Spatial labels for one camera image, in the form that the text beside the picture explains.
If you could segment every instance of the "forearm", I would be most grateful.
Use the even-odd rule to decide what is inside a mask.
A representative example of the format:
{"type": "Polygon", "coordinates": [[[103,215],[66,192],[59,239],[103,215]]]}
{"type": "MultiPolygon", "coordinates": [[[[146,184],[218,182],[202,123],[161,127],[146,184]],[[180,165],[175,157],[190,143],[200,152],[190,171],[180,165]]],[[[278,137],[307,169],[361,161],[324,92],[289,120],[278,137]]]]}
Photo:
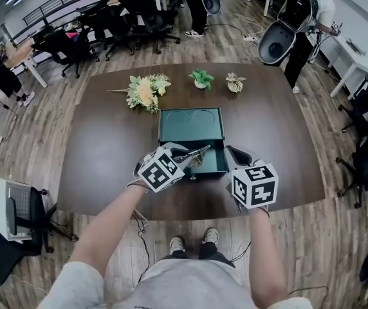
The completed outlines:
{"type": "Polygon", "coordinates": [[[258,308],[288,298],[286,276],[277,252],[270,219],[261,209],[250,211],[250,285],[258,308]]]}
{"type": "Polygon", "coordinates": [[[126,188],[88,225],[69,261],[87,263],[104,276],[108,261],[144,193],[145,189],[137,185],[126,188]]]}

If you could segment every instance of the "white shirt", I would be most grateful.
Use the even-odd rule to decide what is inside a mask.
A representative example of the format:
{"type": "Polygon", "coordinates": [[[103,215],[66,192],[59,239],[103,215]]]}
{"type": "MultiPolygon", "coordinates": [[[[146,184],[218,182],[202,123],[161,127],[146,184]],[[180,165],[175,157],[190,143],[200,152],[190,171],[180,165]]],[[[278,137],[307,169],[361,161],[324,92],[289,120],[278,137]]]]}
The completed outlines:
{"type": "MultiPolygon", "coordinates": [[[[317,12],[317,22],[321,25],[331,27],[334,19],[334,12],[336,7],[333,0],[317,0],[318,1],[318,12],[317,12]]],[[[308,36],[309,41],[314,46],[317,41],[317,36],[315,34],[308,36]]]]}
{"type": "MultiPolygon", "coordinates": [[[[211,260],[165,259],[124,300],[106,304],[104,279],[93,267],[67,263],[38,309],[256,309],[237,270],[211,260]]],[[[313,309],[302,297],[268,309],[313,309]]]]}

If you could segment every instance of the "green box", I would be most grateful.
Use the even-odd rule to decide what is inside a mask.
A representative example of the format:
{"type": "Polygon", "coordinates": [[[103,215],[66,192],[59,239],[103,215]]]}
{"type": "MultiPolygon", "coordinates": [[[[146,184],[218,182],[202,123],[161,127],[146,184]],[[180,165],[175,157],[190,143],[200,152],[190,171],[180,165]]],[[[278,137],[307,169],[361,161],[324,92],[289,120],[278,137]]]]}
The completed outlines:
{"type": "Polygon", "coordinates": [[[220,108],[160,111],[160,145],[174,142],[190,150],[211,145],[211,148],[203,153],[203,163],[200,166],[184,170],[187,175],[226,173],[228,169],[224,159],[224,138],[220,108]]]}

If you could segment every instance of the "dark wooden tabletop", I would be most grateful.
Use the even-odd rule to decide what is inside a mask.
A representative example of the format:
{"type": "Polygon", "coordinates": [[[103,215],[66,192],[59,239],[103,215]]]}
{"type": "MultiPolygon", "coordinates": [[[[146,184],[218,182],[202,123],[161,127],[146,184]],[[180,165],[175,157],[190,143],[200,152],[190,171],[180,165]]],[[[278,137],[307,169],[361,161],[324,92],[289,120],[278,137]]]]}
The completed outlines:
{"type": "MultiPolygon", "coordinates": [[[[158,146],[159,114],[130,109],[129,76],[164,73],[172,85],[160,97],[161,109],[220,107],[225,145],[255,151],[279,175],[277,202],[286,209],[324,199],[324,186],[306,122],[280,68],[258,64],[171,64],[116,71],[90,78],[75,112],[58,195],[59,209],[97,215],[133,179],[137,161],[158,146]],[[197,89],[188,74],[196,68],[215,77],[211,90],[197,89]],[[244,81],[235,94],[227,73],[244,81]]],[[[238,216],[225,190],[227,178],[182,179],[169,189],[149,193],[138,210],[149,220],[203,220],[238,216]]]]}

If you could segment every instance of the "bag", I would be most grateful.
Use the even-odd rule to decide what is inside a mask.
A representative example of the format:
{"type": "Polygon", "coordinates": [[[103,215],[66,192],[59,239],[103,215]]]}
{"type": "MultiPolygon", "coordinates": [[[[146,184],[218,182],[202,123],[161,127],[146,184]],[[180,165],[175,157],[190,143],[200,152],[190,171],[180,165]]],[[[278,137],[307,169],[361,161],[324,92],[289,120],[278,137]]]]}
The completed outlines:
{"type": "Polygon", "coordinates": [[[277,20],[269,26],[259,43],[259,57],[276,64],[295,44],[296,33],[308,32],[317,23],[318,0],[286,0],[277,20]]]}

